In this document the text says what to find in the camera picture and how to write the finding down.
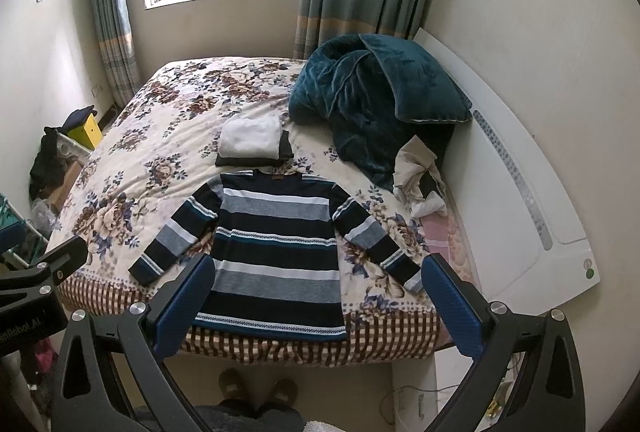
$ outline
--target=yellow box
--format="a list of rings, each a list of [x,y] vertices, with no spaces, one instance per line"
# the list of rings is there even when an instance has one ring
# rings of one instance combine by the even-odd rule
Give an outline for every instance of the yellow box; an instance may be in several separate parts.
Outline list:
[[[102,141],[102,133],[92,114],[89,114],[84,125],[70,130],[66,135],[91,150],[94,150]]]

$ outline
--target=sweater sleeve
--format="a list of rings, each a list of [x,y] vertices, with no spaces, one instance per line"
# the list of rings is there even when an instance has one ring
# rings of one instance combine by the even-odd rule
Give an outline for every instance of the sweater sleeve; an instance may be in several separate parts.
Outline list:
[[[215,176],[189,196],[129,268],[133,278],[148,286],[174,265],[216,221],[222,195],[222,181]]]
[[[422,290],[420,267],[406,256],[382,225],[347,192],[334,184],[329,198],[329,210],[336,230],[369,253],[372,262],[395,278],[414,294]]]

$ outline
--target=wall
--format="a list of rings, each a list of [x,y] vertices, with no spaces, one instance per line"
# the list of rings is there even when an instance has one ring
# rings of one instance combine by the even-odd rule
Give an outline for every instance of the wall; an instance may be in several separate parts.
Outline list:
[[[291,57],[300,0],[190,0],[145,9],[127,0],[144,81],[172,60]]]
[[[602,280],[563,309],[597,430],[640,368],[640,5],[432,0],[425,28],[535,136],[585,226]]]
[[[113,103],[90,0],[0,0],[0,191],[29,213],[29,170],[44,126]],[[94,98],[91,88],[103,86]]]

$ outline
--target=brown slipper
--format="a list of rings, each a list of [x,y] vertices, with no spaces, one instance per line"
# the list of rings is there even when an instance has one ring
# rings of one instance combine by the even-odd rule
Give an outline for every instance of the brown slipper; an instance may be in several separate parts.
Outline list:
[[[298,398],[298,386],[293,380],[278,380],[267,396],[267,402],[293,407]]]
[[[218,378],[220,391],[224,399],[242,399],[249,401],[249,391],[240,376],[240,373],[234,368],[228,368],[220,374]]]

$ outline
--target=white bed frame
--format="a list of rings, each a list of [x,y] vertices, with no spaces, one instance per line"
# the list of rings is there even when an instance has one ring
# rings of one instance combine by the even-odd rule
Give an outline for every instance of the white bed frame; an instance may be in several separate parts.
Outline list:
[[[414,40],[470,102],[473,119],[456,127],[442,172],[484,297],[538,315],[596,285],[600,276],[582,224],[534,139],[454,52],[422,29]],[[459,383],[470,360],[455,350],[443,353],[394,362],[394,388]],[[459,380],[451,379],[453,371],[462,373]],[[422,432],[443,399],[413,390],[396,393],[396,431]]]

